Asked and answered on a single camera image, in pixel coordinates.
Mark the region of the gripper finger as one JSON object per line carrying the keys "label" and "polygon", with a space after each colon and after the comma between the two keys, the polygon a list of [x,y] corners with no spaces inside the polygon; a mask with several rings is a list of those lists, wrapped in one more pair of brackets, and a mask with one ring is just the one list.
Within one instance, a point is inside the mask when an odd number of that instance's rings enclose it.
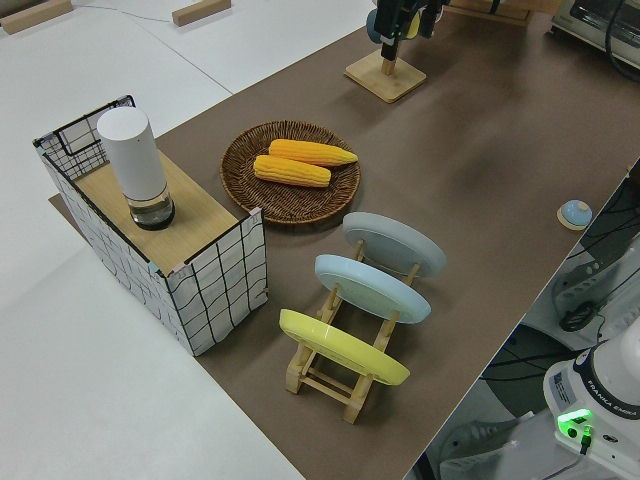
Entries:
{"label": "gripper finger", "polygon": [[431,38],[435,25],[443,10],[441,0],[428,0],[422,10],[419,24],[419,35],[423,38]]}
{"label": "gripper finger", "polygon": [[379,0],[374,21],[374,30],[380,34],[382,42],[381,55],[386,60],[395,60],[398,50],[397,24],[400,12],[400,1]]}

